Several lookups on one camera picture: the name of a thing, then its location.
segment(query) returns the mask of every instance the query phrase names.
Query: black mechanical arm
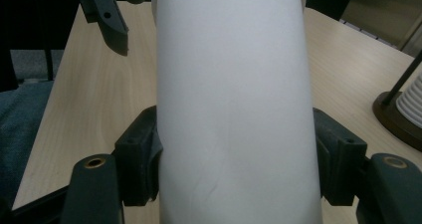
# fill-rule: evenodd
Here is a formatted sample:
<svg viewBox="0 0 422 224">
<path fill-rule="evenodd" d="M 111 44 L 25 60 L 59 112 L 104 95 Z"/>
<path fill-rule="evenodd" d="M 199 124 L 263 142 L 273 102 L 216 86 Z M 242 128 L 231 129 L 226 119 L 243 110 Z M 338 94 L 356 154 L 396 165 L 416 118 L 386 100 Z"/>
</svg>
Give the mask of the black mechanical arm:
<svg viewBox="0 0 422 224">
<path fill-rule="evenodd" d="M 351 206 L 358 197 L 359 224 L 422 223 L 422 175 L 415 164 L 386 153 L 369 159 L 362 139 L 320 110 L 314 117 L 321 196 L 333 206 Z M 78 162 L 68 187 L 14 211 L 3 208 L 1 223 L 124 223 L 122 203 L 144 206 L 156 198 L 161 150 L 152 107 L 112 154 Z"/>
</svg>

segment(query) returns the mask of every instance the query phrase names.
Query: white cylinder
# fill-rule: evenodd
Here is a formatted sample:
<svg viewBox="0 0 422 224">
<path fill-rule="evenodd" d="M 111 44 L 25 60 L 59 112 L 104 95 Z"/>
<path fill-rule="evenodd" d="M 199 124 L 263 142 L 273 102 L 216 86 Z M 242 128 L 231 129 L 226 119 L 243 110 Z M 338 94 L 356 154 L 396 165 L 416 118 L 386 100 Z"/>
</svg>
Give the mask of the white cylinder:
<svg viewBox="0 0 422 224">
<path fill-rule="evenodd" d="M 301 0 L 154 0 L 162 224 L 321 223 Z"/>
</svg>

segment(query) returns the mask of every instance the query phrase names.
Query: light wood tabletop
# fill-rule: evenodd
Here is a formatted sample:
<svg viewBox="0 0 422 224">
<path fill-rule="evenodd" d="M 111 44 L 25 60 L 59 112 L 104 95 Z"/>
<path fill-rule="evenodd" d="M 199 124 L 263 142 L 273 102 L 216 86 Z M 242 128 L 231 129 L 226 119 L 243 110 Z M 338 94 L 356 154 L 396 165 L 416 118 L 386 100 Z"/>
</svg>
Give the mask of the light wood tabletop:
<svg viewBox="0 0 422 224">
<path fill-rule="evenodd" d="M 111 153 L 138 114 L 155 105 L 150 4 L 121 2 L 119 7 L 129 27 L 127 57 L 108 48 L 98 25 L 87 24 L 79 10 L 14 208 L 68 185 L 75 163 Z M 314 106 L 365 140 L 367 156 L 393 153 L 422 168 L 422 153 L 390 134 L 371 110 L 413 58 L 314 10 L 304 14 Z M 321 203 L 325 224 L 357 223 L 355 208 L 331 207 L 324 199 Z M 158 201 L 124 212 L 126 223 L 159 223 Z"/>
</svg>

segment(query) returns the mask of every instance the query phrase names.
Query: blue fabric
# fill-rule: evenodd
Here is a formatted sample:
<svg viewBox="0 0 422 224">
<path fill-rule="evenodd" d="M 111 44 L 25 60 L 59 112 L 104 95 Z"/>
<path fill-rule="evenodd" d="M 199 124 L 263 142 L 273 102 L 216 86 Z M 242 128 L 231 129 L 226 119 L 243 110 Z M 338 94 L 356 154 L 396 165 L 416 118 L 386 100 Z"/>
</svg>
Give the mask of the blue fabric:
<svg viewBox="0 0 422 224">
<path fill-rule="evenodd" d="M 0 93 L 0 197 L 11 206 L 28 162 L 53 82 Z"/>
</svg>

